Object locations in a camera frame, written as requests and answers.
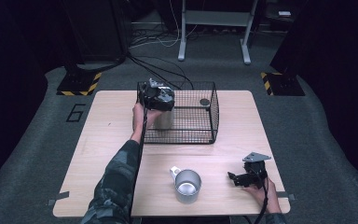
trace mug handle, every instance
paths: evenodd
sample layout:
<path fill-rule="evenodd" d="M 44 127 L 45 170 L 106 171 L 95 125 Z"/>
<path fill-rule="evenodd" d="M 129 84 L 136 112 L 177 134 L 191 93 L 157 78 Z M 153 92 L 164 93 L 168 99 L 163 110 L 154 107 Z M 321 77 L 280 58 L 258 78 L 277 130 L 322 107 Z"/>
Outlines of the mug handle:
<path fill-rule="evenodd" d="M 173 180 L 175 180 L 176 176 L 179 174 L 179 172 L 181 172 L 182 170 L 177 168 L 176 166 L 173 166 L 170 170 L 170 174 L 173 178 Z"/>

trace human arm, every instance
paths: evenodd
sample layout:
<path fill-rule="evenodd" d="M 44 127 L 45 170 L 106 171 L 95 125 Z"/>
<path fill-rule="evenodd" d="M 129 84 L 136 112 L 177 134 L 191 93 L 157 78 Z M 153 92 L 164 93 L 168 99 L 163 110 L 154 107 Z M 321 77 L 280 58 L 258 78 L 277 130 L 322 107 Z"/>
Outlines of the human arm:
<path fill-rule="evenodd" d="M 107 164 L 103 177 L 94 190 L 81 223 L 130 223 L 133 187 L 139 169 L 140 142 L 144 124 L 144 108 L 135 104 L 133 133 L 113 159 Z M 147 111 L 146 129 L 162 112 Z"/>
<path fill-rule="evenodd" d="M 266 224 L 285 224 L 286 220 L 282 214 L 281 207 L 278 202 L 278 195 L 275 188 L 275 183 L 272 182 L 268 177 L 265 180 L 265 187 L 267 189 L 267 214 L 266 214 Z M 257 203 L 262 206 L 265 199 L 265 191 L 263 189 L 258 189 L 256 186 L 249 186 L 243 188 L 246 192 L 252 194 L 256 199 Z"/>

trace dark background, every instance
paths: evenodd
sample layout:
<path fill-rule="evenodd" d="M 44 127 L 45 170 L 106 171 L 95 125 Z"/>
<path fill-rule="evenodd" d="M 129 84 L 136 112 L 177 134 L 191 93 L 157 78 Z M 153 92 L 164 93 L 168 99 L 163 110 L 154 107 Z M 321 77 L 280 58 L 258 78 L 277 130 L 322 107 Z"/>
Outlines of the dark background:
<path fill-rule="evenodd" d="M 358 170 L 358 2 L 310 0 L 304 11 L 271 65 L 278 71 L 298 65 L 324 106 L 331 133 Z M 0 167 L 44 98 L 46 72 L 63 66 L 52 30 L 71 60 L 83 63 L 60 2 L 0 0 Z M 296 56 L 302 60 L 293 65 Z"/>

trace metal cup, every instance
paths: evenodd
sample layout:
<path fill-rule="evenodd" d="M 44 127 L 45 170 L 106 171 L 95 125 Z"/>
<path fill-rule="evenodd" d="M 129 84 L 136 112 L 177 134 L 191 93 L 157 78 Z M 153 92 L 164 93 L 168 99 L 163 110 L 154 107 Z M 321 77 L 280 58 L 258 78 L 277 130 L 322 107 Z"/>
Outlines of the metal cup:
<path fill-rule="evenodd" d="M 181 170 L 173 166 L 170 170 L 175 186 L 176 199 L 181 203 L 193 203 L 199 197 L 201 178 L 193 170 Z"/>
<path fill-rule="evenodd" d="M 162 115 L 158 116 L 154 122 L 157 129 L 170 129 L 173 125 L 174 114 L 172 111 L 165 111 Z"/>

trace camouflage sleeve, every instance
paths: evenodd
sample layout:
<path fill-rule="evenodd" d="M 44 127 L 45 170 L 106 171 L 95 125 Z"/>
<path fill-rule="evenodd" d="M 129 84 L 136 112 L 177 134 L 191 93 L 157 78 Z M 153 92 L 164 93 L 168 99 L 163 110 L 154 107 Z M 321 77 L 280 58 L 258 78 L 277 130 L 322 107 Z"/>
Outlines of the camouflage sleeve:
<path fill-rule="evenodd" d="M 266 224 L 286 224 L 282 213 L 266 214 Z"/>
<path fill-rule="evenodd" d="M 133 184 L 139 169 L 139 144 L 127 141 L 107 164 L 81 223 L 130 223 Z"/>

